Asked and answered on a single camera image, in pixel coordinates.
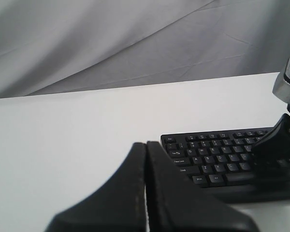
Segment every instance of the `black keyboard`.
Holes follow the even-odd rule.
[[[167,134],[161,144],[182,173],[226,203],[289,199],[290,159],[260,162],[251,152],[270,129]]]

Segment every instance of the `gray fabric backdrop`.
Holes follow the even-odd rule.
[[[277,72],[290,56],[290,0],[54,2],[61,21],[0,54],[0,98]]]

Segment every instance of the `white table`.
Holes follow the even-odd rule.
[[[276,75],[0,99],[0,232],[43,231],[100,187],[133,142],[273,126],[286,112],[272,94]],[[290,232],[290,201],[235,207],[262,232]]]

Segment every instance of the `space bar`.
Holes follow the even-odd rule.
[[[256,177],[254,173],[226,174],[227,185],[247,185]]]

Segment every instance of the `keyboard key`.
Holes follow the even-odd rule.
[[[169,152],[169,155],[170,155],[172,158],[185,157],[183,151],[170,151],[170,152]]]
[[[246,133],[244,133],[244,132],[237,132],[233,136],[235,138],[244,138],[246,136]]]
[[[242,161],[251,161],[251,156],[247,153],[240,154]]]
[[[252,132],[252,131],[249,131],[249,132],[247,132],[247,135],[249,137],[254,137],[254,136],[256,136],[256,133],[255,132]]]
[[[215,163],[214,157],[212,157],[212,156],[205,156],[204,160],[205,160],[206,164],[214,164]]]
[[[206,156],[208,155],[207,149],[206,148],[199,148],[198,152],[200,154],[200,156]]]
[[[186,143],[178,143],[179,149],[186,149],[188,148]]]
[[[234,146],[233,150],[235,153],[243,153],[244,152],[244,150],[242,149],[241,146]]]
[[[229,161],[230,161],[231,163],[239,162],[239,161],[240,161],[240,158],[238,158],[237,155],[229,155]]]
[[[222,142],[223,142],[223,144],[225,146],[231,146],[231,145],[233,145],[233,143],[232,143],[232,141],[230,139],[224,139],[224,140],[222,140]]]
[[[213,144],[213,146],[221,146],[221,141],[220,140],[213,140],[212,144]]]
[[[209,141],[201,141],[201,147],[210,147]]]
[[[234,139],[234,142],[236,145],[245,145],[245,143],[242,139]]]
[[[190,142],[189,143],[189,147],[190,148],[198,148],[199,147],[199,144],[197,142]]]
[[[177,166],[189,166],[190,165],[190,160],[189,158],[177,158],[177,159],[172,159],[174,164]]]
[[[227,169],[231,173],[238,172],[238,167],[237,167],[237,165],[235,163],[228,163],[227,164]]]
[[[220,133],[220,134],[219,134],[219,138],[220,138],[220,139],[228,139],[229,136],[228,136],[227,133]]]
[[[210,187],[221,187],[225,186],[224,180],[221,175],[209,175],[209,186]]]
[[[215,164],[214,165],[215,172],[218,174],[224,174],[226,169],[224,168],[223,164]]]
[[[211,153],[212,155],[220,154],[220,151],[219,151],[219,148],[218,148],[218,147],[211,147],[211,148],[209,149],[209,151],[210,151],[210,153]]]
[[[227,163],[227,158],[224,155],[216,156],[216,159],[218,163]]]
[[[193,182],[199,185],[201,188],[208,187],[208,183],[204,175],[193,176],[192,179]]]
[[[253,173],[228,173],[226,174],[227,185],[246,185],[256,176]]]
[[[193,161],[193,164],[195,164],[195,165],[201,165],[201,164],[203,164],[203,160],[202,160],[201,157],[193,157],[192,158],[192,161]]]
[[[176,144],[167,144],[166,150],[167,151],[177,150],[177,146],[176,146]]]
[[[208,135],[208,138],[209,138],[209,139],[216,139],[216,138],[218,138],[218,137],[217,137],[216,134],[209,134],[209,135]]]
[[[186,137],[186,141],[187,142],[193,142],[193,141],[196,141],[196,138],[194,136],[190,135],[190,136]]]
[[[202,172],[204,174],[212,174],[213,173],[213,169],[210,165],[203,165],[203,166],[201,166],[201,168],[202,168]]]
[[[230,154],[230,153],[232,153],[232,151],[231,151],[231,149],[229,147],[222,147],[221,150],[222,150],[222,152],[224,154]]]
[[[198,166],[190,166],[190,167],[182,167],[179,168],[181,173],[187,174],[187,175],[199,175],[200,169]]]
[[[257,135],[264,136],[265,135],[265,131],[262,131],[262,130],[257,131]]]
[[[244,146],[246,152],[251,152],[251,145]]]
[[[249,145],[249,144],[254,144],[255,143],[255,140],[254,138],[245,138],[245,141],[246,143]]]
[[[188,156],[197,156],[197,153],[193,149],[186,150]]]
[[[166,144],[168,144],[168,143],[176,143],[176,140],[175,140],[174,137],[166,137],[166,138],[164,139],[164,142],[165,142]]]
[[[203,135],[203,134],[200,134],[197,137],[198,137],[199,140],[206,140],[207,139],[207,136]]]
[[[240,163],[240,168],[244,172],[251,171],[251,167],[250,167],[249,163]]]
[[[277,160],[277,164],[280,168],[287,168],[289,166],[288,162],[285,159]]]

